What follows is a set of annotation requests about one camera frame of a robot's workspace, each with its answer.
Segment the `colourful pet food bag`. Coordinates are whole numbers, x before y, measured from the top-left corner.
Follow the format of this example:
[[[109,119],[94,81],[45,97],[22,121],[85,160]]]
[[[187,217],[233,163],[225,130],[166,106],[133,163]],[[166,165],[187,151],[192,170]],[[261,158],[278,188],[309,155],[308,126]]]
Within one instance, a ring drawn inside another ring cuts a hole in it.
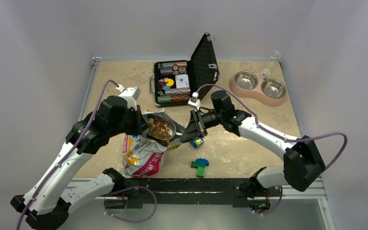
[[[122,164],[125,173],[134,178],[151,176],[158,173],[167,157],[167,153],[181,146],[180,138],[185,128],[167,115],[164,109],[159,111],[145,111],[143,118],[160,120],[172,137],[160,140],[148,135],[145,131],[141,135],[125,135],[122,151]]]

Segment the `metal food scoop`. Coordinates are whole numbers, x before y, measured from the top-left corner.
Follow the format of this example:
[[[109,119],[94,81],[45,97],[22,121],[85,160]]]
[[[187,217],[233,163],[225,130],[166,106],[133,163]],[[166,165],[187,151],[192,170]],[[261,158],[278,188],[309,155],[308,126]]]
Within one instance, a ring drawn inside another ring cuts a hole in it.
[[[148,129],[148,136],[162,140],[168,141],[174,138],[181,137],[183,135],[183,131],[179,129],[179,127],[170,120],[164,119],[149,119],[149,129]]]

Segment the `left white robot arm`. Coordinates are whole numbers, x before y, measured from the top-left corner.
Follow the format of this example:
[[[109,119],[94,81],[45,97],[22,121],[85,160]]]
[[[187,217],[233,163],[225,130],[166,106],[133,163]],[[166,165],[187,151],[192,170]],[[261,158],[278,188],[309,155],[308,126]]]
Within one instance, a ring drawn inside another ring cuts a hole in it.
[[[85,119],[74,124],[39,182],[26,194],[12,198],[11,205],[20,212],[20,220],[34,230],[56,230],[71,213],[94,198],[120,195],[125,188],[124,178],[113,168],[73,189],[67,186],[110,138],[139,135],[146,127],[135,96],[109,96],[102,100]]]

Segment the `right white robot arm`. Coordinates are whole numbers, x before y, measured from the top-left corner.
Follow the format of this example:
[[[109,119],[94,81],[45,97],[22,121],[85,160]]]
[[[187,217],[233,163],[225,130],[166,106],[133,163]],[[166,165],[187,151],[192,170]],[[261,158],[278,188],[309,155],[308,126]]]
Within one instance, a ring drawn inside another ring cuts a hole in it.
[[[250,197],[261,196],[271,187],[290,185],[304,192],[326,169],[319,150],[308,136],[297,138],[278,133],[256,121],[250,113],[236,109],[226,91],[211,95],[213,109],[190,112],[190,121],[181,135],[182,143],[207,135],[207,129],[221,125],[226,131],[254,141],[277,155],[283,162],[275,168],[262,167],[240,189]]]

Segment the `pink double pet bowl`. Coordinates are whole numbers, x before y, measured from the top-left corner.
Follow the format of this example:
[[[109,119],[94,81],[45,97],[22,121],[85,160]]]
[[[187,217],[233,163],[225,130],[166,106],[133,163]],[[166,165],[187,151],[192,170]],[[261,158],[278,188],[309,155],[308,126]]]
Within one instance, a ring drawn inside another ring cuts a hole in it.
[[[256,99],[264,105],[278,107],[286,100],[287,89],[283,82],[263,78],[260,74],[242,70],[234,74],[229,82],[230,90],[240,98]]]

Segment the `orange blue toy car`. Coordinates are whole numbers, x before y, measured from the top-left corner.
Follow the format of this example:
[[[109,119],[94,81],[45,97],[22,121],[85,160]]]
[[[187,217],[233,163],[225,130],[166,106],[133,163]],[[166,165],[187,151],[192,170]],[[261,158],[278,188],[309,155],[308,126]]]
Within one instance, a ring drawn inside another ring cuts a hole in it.
[[[197,149],[200,146],[202,146],[204,143],[203,139],[199,138],[199,139],[195,139],[195,140],[191,140],[190,144],[193,148]]]

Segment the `blue toy brick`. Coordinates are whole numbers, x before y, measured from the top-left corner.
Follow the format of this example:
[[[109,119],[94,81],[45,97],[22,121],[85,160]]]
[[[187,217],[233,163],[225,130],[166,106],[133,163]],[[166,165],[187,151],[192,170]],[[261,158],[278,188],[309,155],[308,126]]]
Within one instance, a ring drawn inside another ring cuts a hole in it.
[[[206,166],[209,165],[209,161],[207,159],[203,159],[203,158],[198,158],[198,159],[195,160],[195,162],[205,164]]]

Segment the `green toy brick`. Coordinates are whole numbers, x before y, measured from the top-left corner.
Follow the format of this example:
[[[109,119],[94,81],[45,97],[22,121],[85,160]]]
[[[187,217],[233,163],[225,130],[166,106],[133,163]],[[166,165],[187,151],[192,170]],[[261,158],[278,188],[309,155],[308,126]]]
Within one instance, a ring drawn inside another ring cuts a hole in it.
[[[204,178],[205,168],[207,167],[206,164],[201,163],[201,162],[192,161],[191,167],[196,169],[196,177]]]

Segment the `black poker chip case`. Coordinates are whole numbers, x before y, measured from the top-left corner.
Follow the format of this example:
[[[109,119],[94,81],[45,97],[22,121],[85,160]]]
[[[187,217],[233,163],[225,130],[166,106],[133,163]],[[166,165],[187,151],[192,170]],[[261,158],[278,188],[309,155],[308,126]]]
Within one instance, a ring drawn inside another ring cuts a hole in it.
[[[185,105],[199,87],[215,84],[220,79],[214,39],[204,33],[189,60],[154,62],[149,91],[157,107]]]

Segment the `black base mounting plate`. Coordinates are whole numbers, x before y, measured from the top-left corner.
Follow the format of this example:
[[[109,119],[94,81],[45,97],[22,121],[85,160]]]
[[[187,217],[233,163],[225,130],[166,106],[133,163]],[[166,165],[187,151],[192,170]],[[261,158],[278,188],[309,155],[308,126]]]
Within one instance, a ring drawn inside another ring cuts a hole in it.
[[[158,205],[230,205],[268,209],[271,199],[279,198],[274,187],[256,190],[248,178],[126,178],[103,198],[126,200],[128,208]]]

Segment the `clear water bottle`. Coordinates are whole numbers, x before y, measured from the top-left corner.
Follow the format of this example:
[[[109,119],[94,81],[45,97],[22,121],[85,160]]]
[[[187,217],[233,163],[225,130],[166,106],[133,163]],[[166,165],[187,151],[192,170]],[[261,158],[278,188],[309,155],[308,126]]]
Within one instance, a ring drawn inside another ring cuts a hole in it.
[[[263,79],[269,78],[275,71],[276,67],[280,65],[281,61],[282,54],[278,50],[272,51],[260,71],[260,76]]]

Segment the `aluminium frame rail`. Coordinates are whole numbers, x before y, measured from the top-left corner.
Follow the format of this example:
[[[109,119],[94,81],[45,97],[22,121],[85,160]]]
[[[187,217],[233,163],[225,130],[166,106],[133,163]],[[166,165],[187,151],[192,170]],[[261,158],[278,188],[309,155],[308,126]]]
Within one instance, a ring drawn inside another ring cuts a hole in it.
[[[326,191],[321,177],[317,178],[304,192],[291,186],[283,186],[283,199],[325,199]]]

